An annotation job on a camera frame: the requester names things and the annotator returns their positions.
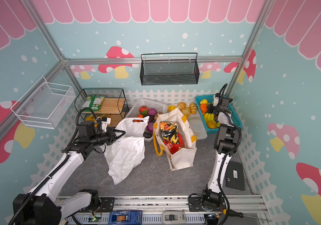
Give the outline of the orange fruit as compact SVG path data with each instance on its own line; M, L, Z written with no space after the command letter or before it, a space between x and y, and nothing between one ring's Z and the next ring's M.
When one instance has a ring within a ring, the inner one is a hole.
M200 104L200 109L203 114L207 113L208 104Z

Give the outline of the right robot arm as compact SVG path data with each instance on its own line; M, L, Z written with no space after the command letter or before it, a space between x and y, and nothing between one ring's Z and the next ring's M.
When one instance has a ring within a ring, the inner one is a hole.
M233 99L224 96L227 86L225 84L220 92L214 95L211 110L216 117L214 121L220 123L214 142L216 161L211 178L202 194L188 196L189 211L192 212L215 212L230 208L229 200L223 191L223 181L227 166L240 145L242 133L241 128L231 119L232 112L229 104Z

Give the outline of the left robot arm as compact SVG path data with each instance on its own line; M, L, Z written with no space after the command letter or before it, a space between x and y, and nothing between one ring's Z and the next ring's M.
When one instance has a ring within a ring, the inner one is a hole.
M114 128L102 129L103 119L79 122L82 112L94 111L85 107L76 116L76 130L58 164L27 194L19 194L13 201L14 215L10 225L58 225L80 210L95 212L102 206L97 190L82 189L77 194L56 203L58 194L73 172L97 146L110 146L126 132Z

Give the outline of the red chips bag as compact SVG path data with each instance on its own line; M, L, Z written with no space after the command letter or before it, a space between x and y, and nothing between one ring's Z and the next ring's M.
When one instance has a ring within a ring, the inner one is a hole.
M177 135L173 135L171 140L166 139L163 140L163 142L172 155L184 147L183 138L179 133Z

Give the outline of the white plastic grocery bag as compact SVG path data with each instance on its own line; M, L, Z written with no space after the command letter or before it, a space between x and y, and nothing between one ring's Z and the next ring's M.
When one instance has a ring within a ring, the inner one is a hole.
M107 147L105 159L109 166L108 174L115 185L125 180L133 168L145 158L144 132L149 118L125 118L115 129L125 135Z

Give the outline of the white canvas tote bag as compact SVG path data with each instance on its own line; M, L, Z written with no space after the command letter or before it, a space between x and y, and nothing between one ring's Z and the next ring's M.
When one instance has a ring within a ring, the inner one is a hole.
M153 142L156 155L166 155L171 171L193 166L197 137L178 108L158 115L153 124Z

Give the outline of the yellow black chips bag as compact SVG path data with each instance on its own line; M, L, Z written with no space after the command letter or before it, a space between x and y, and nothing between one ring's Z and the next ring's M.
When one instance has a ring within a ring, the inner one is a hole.
M178 134L178 124L175 122L160 122L161 137L163 140L171 140L173 135Z

